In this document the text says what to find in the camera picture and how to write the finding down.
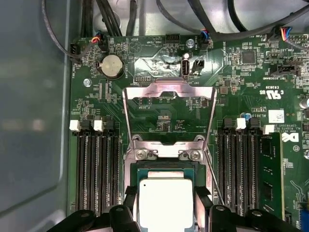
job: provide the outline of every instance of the dell logo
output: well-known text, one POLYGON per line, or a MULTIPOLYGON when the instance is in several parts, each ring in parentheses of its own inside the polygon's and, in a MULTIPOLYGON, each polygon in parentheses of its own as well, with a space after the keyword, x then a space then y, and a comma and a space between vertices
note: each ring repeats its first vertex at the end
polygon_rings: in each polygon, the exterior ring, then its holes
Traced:
POLYGON ((294 143, 299 142, 299 137, 298 137, 298 133, 283 133, 282 134, 282 141, 287 142, 287 141, 291 141, 294 143))

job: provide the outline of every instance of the motherboard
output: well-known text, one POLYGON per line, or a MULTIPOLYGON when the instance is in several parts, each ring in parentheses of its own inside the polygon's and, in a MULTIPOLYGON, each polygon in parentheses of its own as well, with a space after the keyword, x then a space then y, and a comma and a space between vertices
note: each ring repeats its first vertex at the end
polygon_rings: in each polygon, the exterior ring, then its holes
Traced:
MULTIPOLYGON (((72 51, 90 39, 76 40, 72 51)), ((290 40, 308 45, 308 35, 290 40)), ((266 35, 217 43, 200 35, 106 38, 72 65, 68 212, 99 215, 120 204, 126 186, 146 170, 185 170, 218 202, 211 173, 195 153, 154 159, 155 149, 141 150, 126 183, 131 139, 160 145, 206 139, 227 207, 240 215, 264 209, 300 228, 309 198, 308 91, 307 52, 266 35), (180 82, 204 88, 196 97, 173 88, 139 95, 157 83, 180 82)))

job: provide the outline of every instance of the white slot latch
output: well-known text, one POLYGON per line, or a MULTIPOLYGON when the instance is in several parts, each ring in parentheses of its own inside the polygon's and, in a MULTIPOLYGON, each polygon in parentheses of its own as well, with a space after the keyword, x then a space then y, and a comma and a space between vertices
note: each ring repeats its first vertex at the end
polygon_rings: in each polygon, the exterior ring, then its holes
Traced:
POLYGON ((236 119, 236 130, 243 130, 246 128, 246 119, 244 117, 240 117, 236 119))
POLYGON ((79 120, 70 120, 69 129, 71 131, 80 132, 81 131, 81 125, 79 123, 79 120))
POLYGON ((93 129, 95 131, 100 131, 102 132, 104 130, 104 127, 103 127, 103 121, 102 120, 95 120, 94 121, 94 124, 93 124, 93 129))
POLYGON ((263 134, 270 134, 275 132, 275 125, 264 125, 263 134))

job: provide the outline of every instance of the green circuit board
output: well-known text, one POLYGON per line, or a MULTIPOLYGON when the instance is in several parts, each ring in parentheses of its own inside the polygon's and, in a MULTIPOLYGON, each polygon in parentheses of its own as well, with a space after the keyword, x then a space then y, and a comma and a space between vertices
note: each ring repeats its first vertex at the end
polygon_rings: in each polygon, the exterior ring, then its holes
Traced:
MULTIPOLYGON (((291 35, 290 38, 301 45, 308 42, 307 35, 291 35)), ((270 150, 275 150, 274 156, 263 156, 260 160, 262 181, 258 194, 263 195, 262 185, 270 185, 271 189, 266 190, 268 200, 260 198, 259 207, 291 220, 299 228, 299 210, 306 207, 309 191, 309 160, 304 157, 309 149, 309 120, 299 105, 309 96, 308 54, 282 41, 268 41, 265 35, 232 42, 210 41, 206 48, 200 44, 199 35, 180 35, 173 39, 176 40, 171 42, 167 36, 108 38, 108 54, 119 56, 125 65, 124 74, 117 80, 109 80, 98 72, 96 64, 107 53, 97 46, 82 58, 81 64, 72 66, 70 119, 93 122, 95 118, 102 118, 105 123, 114 122, 116 139, 112 142, 118 146, 118 193, 114 203, 122 201, 125 191, 123 155, 128 147, 128 134, 122 91, 126 87, 149 86, 157 78, 179 77, 182 57, 188 53, 191 72, 185 81, 194 87, 211 86, 218 91, 208 144, 216 173, 219 172, 216 168, 218 134, 224 119, 231 119, 234 124, 237 118, 250 115, 258 119, 261 131, 266 125, 274 125, 275 133, 269 135, 275 139, 270 145, 270 150), (186 46, 188 39, 195 41, 192 48, 186 46), (196 60, 203 61, 201 69, 194 67, 196 60), (84 86, 85 79, 91 80, 90 87, 84 86)), ((79 39, 75 45, 83 50, 89 41, 89 38, 79 39)), ((164 144, 192 141, 196 135, 207 132, 210 122, 209 101, 179 98, 174 92, 164 93, 159 98, 134 99, 128 106, 132 133, 144 140, 164 144)), ((80 177, 76 167, 80 165, 77 164, 80 147, 76 146, 77 140, 72 135, 69 212, 78 208, 76 183, 80 177)))

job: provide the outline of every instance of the black ram slot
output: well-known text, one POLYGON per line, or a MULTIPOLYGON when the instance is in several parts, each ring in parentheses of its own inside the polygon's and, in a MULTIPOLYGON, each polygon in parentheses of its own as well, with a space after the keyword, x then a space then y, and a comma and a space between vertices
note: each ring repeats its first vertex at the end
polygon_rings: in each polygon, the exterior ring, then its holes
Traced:
POLYGON ((102 137, 96 137, 96 165, 95 165, 95 212, 100 215, 102 211, 102 137))
POLYGON ((219 190, 222 194, 223 199, 225 199, 225 175, 224 175, 224 135, 221 134, 222 131, 220 131, 220 134, 218 136, 218 185, 219 190))
POLYGON ((230 163, 230 158, 231 158, 231 153, 230 153, 230 147, 231 147, 231 135, 225 135, 224 139, 224 175, 225 175, 225 182, 224 182, 224 189, 225 189, 225 205, 230 207, 230 199, 231 199, 231 163, 230 163))
POLYGON ((81 210, 83 208, 84 140, 84 136, 77 136, 76 210, 81 210))
POLYGON ((260 139, 255 130, 250 130, 248 135, 248 209, 259 207, 258 176, 260 158, 260 139))
POLYGON ((84 209, 91 209, 91 161, 93 136, 86 136, 85 140, 85 170, 84 170, 84 209))
POLYGON ((235 139, 235 167, 236 167, 236 209, 235 212, 239 215, 243 216, 246 212, 246 206, 244 206, 244 203, 246 202, 246 163, 245 163, 245 157, 246 157, 246 139, 245 135, 242 134, 242 132, 237 132, 236 139, 235 139))
POLYGON ((108 139, 106 136, 102 137, 102 149, 101 149, 101 162, 100 165, 102 166, 102 185, 101 185, 101 190, 102 190, 102 202, 101 202, 101 213, 104 212, 104 210, 109 206, 109 180, 108 180, 108 173, 109 173, 109 167, 108 167, 108 139))
POLYGON ((243 173, 243 179, 242 179, 242 194, 243 194, 243 202, 242 202, 242 209, 243 213, 245 214, 248 210, 248 140, 247 135, 242 136, 243 141, 243 147, 242 147, 242 173, 243 173))
POLYGON ((236 136, 232 135, 230 140, 230 184, 231 184, 231 203, 230 208, 236 211, 236 198, 237 198, 237 188, 236 188, 236 146, 235 146, 236 136))
POLYGON ((97 163, 97 137, 91 136, 91 155, 90 155, 90 192, 89 192, 89 201, 90 201, 90 210, 95 211, 97 199, 96 199, 96 163, 97 163))
POLYGON ((111 176, 110 176, 110 205, 118 204, 118 194, 119 194, 119 144, 118 138, 112 136, 110 139, 111 144, 111 176))

